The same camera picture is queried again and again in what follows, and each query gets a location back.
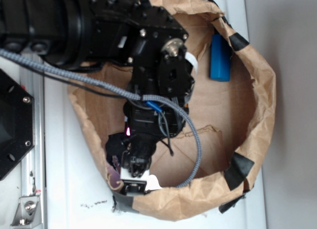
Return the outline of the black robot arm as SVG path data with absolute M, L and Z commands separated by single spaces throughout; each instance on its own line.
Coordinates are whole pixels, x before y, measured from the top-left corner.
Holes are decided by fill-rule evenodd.
M 186 30 L 149 0 L 0 0 L 0 46 L 29 51 L 79 73 L 106 62 L 133 69 L 130 93 L 159 95 L 187 111 L 194 88 Z M 144 193 L 158 142 L 177 136 L 184 118 L 155 100 L 128 98 L 125 132 L 109 136 L 107 160 L 120 172 L 123 194 Z

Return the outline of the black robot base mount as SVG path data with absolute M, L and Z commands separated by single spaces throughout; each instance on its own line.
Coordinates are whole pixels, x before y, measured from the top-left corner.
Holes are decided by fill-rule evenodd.
M 0 71 L 0 179 L 34 146 L 33 97 Z

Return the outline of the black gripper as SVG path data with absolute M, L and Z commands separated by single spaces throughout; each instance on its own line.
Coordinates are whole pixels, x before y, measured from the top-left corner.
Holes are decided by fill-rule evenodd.
M 149 169 L 152 156 L 160 142 L 171 156 L 171 139 L 185 126 L 185 119 L 163 103 L 128 101 L 123 106 L 124 128 L 108 135 L 105 144 L 106 161 L 118 173 L 124 186 L 123 195 L 143 195 L 145 191 L 160 190 L 158 178 Z

